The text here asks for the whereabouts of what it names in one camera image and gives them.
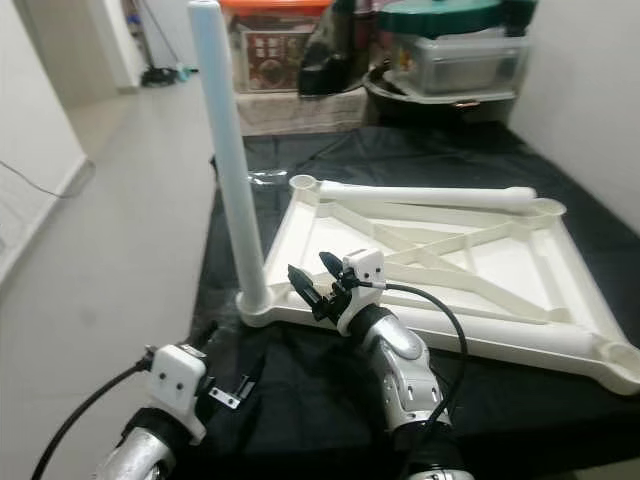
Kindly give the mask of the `black tablecloth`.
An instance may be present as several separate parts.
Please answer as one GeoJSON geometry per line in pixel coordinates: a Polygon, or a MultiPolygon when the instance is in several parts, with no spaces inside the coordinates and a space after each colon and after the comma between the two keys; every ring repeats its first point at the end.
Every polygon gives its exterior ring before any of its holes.
{"type": "MultiPolygon", "coordinates": [[[[362,127],[247,138],[253,170],[351,183],[529,186],[566,205],[566,227],[626,337],[640,340],[640,227],[631,227],[532,143],[499,123],[362,127]]],[[[399,457],[375,410],[371,372],[346,340],[312,323],[248,329],[242,366],[264,371],[246,406],[218,413],[180,456],[179,480],[388,479],[399,457]]],[[[584,376],[472,357],[454,420],[479,480],[566,477],[640,460],[640,396],[584,376]]]]}

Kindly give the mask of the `beige stone bench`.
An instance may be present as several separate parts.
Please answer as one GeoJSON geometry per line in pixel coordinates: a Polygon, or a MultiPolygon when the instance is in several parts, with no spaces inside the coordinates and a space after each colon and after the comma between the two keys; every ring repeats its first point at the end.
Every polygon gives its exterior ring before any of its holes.
{"type": "Polygon", "coordinates": [[[238,93],[236,106],[243,136],[349,131],[369,116],[364,91],[305,97],[297,92],[238,93]]]}

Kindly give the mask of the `black wok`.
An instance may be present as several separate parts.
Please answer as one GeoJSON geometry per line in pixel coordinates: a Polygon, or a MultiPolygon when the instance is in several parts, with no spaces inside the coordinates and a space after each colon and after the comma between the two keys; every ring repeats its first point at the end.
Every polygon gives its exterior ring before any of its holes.
{"type": "Polygon", "coordinates": [[[451,93],[422,96],[394,86],[384,79],[387,69],[375,69],[362,78],[362,87],[370,101],[372,123],[443,127],[468,123],[495,122],[507,113],[516,100],[513,90],[451,93]]]}

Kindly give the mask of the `black plastic bag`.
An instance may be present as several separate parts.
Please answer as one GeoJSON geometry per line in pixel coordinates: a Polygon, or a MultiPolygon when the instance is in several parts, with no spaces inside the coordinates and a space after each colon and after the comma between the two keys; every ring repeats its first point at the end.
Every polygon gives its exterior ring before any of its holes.
{"type": "Polygon", "coordinates": [[[332,0],[308,36],[298,68],[298,95],[330,96],[360,87],[374,35],[374,0],[332,0]]]}

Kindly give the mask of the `orange lid storage box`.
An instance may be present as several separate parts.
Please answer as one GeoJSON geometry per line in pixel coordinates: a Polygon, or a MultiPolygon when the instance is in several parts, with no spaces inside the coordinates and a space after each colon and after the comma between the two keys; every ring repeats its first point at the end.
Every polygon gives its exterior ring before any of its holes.
{"type": "Polygon", "coordinates": [[[296,91],[308,37],[332,1],[221,0],[236,91],[296,91]]]}

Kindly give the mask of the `clear plastic storage box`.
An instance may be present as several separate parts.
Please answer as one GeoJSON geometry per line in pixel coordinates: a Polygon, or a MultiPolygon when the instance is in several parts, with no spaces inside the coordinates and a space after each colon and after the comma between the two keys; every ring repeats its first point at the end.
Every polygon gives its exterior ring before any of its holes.
{"type": "Polygon", "coordinates": [[[509,95],[529,52],[525,37],[396,37],[387,82],[424,97],[509,95]]]}

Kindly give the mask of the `black floor mop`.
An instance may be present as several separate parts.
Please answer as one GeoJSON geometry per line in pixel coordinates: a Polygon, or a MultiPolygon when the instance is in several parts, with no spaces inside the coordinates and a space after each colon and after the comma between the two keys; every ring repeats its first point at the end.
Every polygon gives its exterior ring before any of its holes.
{"type": "Polygon", "coordinates": [[[161,41],[165,45],[165,49],[169,51],[170,56],[175,61],[174,67],[157,67],[155,56],[151,52],[147,52],[147,69],[143,70],[140,83],[142,87],[166,87],[172,86],[174,83],[186,82],[189,73],[186,65],[180,63],[177,51],[172,46],[172,42],[166,37],[163,29],[160,27],[159,19],[155,17],[154,10],[150,8],[146,0],[134,0],[138,8],[138,12],[145,13],[146,17],[154,24],[155,32],[159,35],[161,41]]]}

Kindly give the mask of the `green plastic lid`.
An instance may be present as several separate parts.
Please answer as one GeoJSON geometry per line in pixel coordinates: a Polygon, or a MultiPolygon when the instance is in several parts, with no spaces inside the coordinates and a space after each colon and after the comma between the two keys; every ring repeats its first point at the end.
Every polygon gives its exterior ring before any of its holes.
{"type": "Polygon", "coordinates": [[[380,31],[436,38],[499,26],[520,0],[394,0],[376,13],[380,31]]]}

